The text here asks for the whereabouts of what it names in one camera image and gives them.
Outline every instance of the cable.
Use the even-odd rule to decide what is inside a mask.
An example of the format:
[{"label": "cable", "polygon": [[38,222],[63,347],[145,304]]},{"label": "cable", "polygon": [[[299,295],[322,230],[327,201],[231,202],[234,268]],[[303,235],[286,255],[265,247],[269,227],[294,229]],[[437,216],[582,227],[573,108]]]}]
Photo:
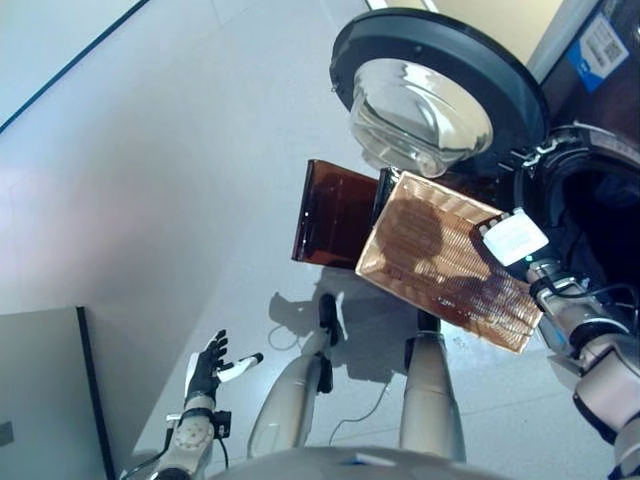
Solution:
[{"label": "cable", "polygon": [[626,290],[631,295],[632,299],[632,308],[633,308],[633,326],[636,329],[640,329],[640,324],[638,323],[638,311],[640,310],[640,297],[638,296],[638,290],[636,287],[629,283],[613,283],[611,285],[607,285],[601,288],[594,288],[592,290],[587,290],[582,293],[562,293],[563,290],[569,288],[571,285],[567,285],[563,288],[556,288],[553,285],[553,282],[549,282],[549,289],[553,292],[554,295],[557,295],[561,298],[584,298],[595,295],[601,295],[603,293],[610,292],[612,290]]},{"label": "cable", "polygon": [[224,469],[229,470],[229,454],[227,453],[227,447],[225,447],[224,442],[220,437],[218,437],[218,441],[222,447],[222,453],[224,453]]},{"label": "cable", "polygon": [[342,420],[340,420],[338,422],[338,425],[336,425],[336,428],[333,429],[333,432],[331,433],[331,436],[329,437],[329,445],[331,445],[331,442],[333,442],[333,437],[336,435],[336,433],[338,432],[338,429],[345,423],[358,423],[358,422],[362,422],[363,420],[366,420],[367,418],[369,418],[371,415],[373,415],[373,413],[378,409],[378,406],[380,405],[380,402],[382,402],[382,397],[384,396],[384,392],[387,391],[387,388],[389,387],[389,384],[391,383],[391,380],[388,381],[384,388],[382,389],[382,391],[380,392],[380,396],[378,397],[378,401],[376,402],[376,404],[373,406],[373,408],[369,411],[369,413],[367,413],[366,415],[360,417],[360,418],[343,418]]},{"label": "cable", "polygon": [[174,427],[167,428],[167,431],[166,431],[165,436],[164,436],[164,447],[163,447],[163,449],[162,449],[162,451],[160,453],[158,453],[157,455],[154,455],[153,457],[149,458],[148,460],[145,460],[140,465],[137,465],[137,466],[133,467],[131,470],[126,472],[124,475],[122,475],[120,477],[120,480],[125,480],[127,478],[131,478],[136,473],[138,473],[140,470],[142,470],[143,468],[147,468],[148,466],[153,465],[158,460],[160,460],[160,457],[162,457],[162,455],[164,455],[167,452],[167,450],[169,450],[169,445],[171,444],[171,437],[173,436],[173,428]]}]

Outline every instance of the sticker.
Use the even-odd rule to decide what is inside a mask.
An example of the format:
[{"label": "sticker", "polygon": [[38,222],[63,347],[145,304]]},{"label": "sticker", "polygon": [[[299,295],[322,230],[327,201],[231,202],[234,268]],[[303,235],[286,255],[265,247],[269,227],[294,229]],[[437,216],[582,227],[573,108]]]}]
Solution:
[{"label": "sticker", "polygon": [[598,88],[628,56],[629,51],[601,13],[567,52],[569,62],[589,93]]}]

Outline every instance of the gray panel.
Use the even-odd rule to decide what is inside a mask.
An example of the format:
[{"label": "gray panel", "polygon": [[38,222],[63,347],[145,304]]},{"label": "gray panel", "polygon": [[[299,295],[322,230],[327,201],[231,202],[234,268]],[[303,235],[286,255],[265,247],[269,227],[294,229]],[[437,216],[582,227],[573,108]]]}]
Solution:
[{"label": "gray panel", "polygon": [[75,309],[0,316],[0,392],[0,478],[106,478]]}]

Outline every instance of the wooden tray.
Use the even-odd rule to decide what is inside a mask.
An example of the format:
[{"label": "wooden tray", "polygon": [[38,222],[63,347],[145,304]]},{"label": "wooden tray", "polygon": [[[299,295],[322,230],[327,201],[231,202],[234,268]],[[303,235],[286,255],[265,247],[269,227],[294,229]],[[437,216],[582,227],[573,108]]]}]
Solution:
[{"label": "wooden tray", "polygon": [[540,321],[528,286],[482,243],[478,224],[502,212],[405,172],[356,273],[418,308],[521,353]]}]

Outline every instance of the gray floor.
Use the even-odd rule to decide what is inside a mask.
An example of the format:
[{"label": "gray floor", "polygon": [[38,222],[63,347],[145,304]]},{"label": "gray floor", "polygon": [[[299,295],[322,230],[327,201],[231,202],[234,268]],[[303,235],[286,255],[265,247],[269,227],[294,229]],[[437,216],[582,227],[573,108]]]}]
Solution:
[{"label": "gray floor", "polygon": [[[88,307],[118,468],[160,446],[190,352],[223,327],[231,356],[265,354],[219,393],[241,461],[323,291],[339,294],[348,339],[309,442],[325,444],[386,388],[336,443],[396,445],[413,311],[289,260],[307,159],[375,176],[327,73],[335,35],[363,9],[153,0],[0,136],[0,313]],[[470,463],[522,479],[610,470],[610,448],[538,338],[517,357],[454,327],[445,334]]]}]

